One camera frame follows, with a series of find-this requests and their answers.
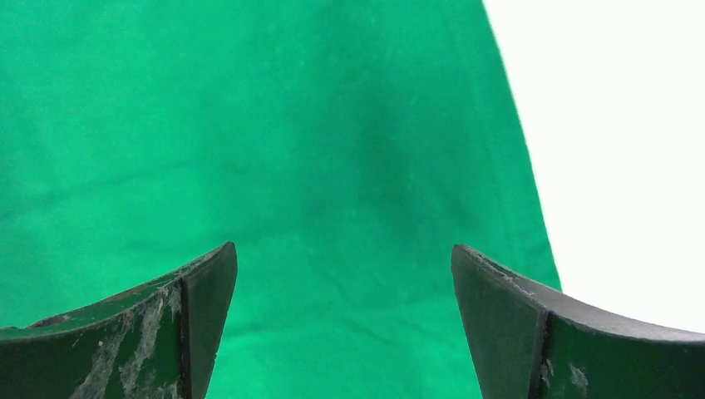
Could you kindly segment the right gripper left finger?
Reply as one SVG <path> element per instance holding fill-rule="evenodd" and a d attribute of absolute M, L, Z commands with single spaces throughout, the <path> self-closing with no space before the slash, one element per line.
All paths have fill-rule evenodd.
<path fill-rule="evenodd" d="M 2 397 L 205 397 L 237 273 L 228 242 L 96 303 L 3 328 Z"/>

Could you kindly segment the green t shirt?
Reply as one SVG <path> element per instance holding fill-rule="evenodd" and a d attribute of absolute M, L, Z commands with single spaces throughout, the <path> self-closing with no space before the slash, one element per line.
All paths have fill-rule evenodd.
<path fill-rule="evenodd" d="M 560 286 L 485 4 L 2 2 L 2 325 L 227 241 L 209 397 L 478 397 L 452 247 Z"/>

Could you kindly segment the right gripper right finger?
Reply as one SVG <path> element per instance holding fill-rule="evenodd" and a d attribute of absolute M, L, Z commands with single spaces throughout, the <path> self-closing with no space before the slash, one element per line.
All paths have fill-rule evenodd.
<path fill-rule="evenodd" d="M 458 244 L 451 272 L 484 398 L 701 398 L 704 336 L 627 318 Z"/>

